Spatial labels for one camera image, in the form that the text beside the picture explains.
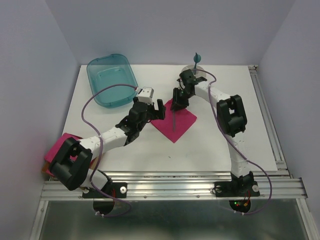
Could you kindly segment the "pink paper napkin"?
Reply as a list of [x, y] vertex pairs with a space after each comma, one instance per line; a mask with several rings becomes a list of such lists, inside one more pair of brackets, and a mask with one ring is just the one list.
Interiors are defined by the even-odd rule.
[[176, 111], [175, 132], [173, 132], [173, 111], [170, 109], [171, 104], [172, 99], [167, 101], [164, 105], [166, 107], [165, 119], [152, 120], [151, 124], [172, 143], [176, 143], [181, 136], [184, 135], [187, 130], [196, 122], [197, 117], [187, 109]]

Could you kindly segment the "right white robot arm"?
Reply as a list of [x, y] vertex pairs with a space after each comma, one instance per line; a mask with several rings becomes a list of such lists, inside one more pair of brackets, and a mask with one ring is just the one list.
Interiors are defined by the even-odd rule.
[[243, 100], [239, 95], [229, 95], [212, 84], [217, 78], [212, 75], [213, 81], [199, 76], [196, 77], [191, 69], [179, 74], [179, 87], [173, 89], [170, 110], [177, 112], [189, 106], [189, 99], [200, 97], [210, 103], [214, 119], [222, 136], [227, 141], [231, 162], [230, 181], [216, 181], [212, 189], [213, 194], [220, 198], [243, 197], [253, 192], [257, 184], [244, 155], [244, 132], [248, 123]]

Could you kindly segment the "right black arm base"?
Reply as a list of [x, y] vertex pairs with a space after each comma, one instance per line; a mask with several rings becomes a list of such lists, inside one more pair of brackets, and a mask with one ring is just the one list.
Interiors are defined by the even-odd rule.
[[230, 181], [215, 181], [213, 183], [214, 187], [212, 192], [218, 198], [260, 196], [258, 183], [255, 181], [254, 175], [251, 171], [245, 176], [237, 177], [233, 173], [231, 173], [230, 176]]

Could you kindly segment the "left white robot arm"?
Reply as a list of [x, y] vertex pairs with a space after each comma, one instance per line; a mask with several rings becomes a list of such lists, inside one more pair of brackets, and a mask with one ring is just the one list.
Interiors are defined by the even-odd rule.
[[62, 143], [49, 165], [49, 172], [68, 190], [93, 188], [100, 197], [111, 193], [111, 179], [96, 167], [91, 169], [94, 159], [112, 149], [132, 143], [140, 135], [145, 125], [153, 120], [164, 120], [166, 108], [161, 99], [154, 103], [144, 102], [135, 97], [132, 108], [118, 124], [104, 133], [76, 140], [69, 137]]

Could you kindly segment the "teal plastic spoon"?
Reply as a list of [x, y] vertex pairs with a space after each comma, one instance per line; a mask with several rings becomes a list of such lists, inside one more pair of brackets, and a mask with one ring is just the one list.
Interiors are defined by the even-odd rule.
[[201, 61], [202, 57], [196, 52], [194, 57], [193, 57], [193, 61], [194, 61], [194, 66], [193, 66], [193, 74], [195, 75], [197, 72], [197, 66], [198, 63]]

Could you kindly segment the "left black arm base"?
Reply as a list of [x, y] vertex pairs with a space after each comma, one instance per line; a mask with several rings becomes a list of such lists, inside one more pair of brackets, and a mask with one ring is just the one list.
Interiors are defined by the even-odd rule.
[[[81, 185], [82, 197], [84, 199], [102, 199], [107, 198], [105, 195], [97, 191], [90, 182], [90, 177], [93, 173], [93, 170], [89, 170], [87, 178]], [[92, 181], [94, 185], [104, 194], [107, 194], [113, 198], [125, 199], [127, 197], [128, 184], [126, 182], [114, 182], [105, 172], [97, 170], [93, 177]]]

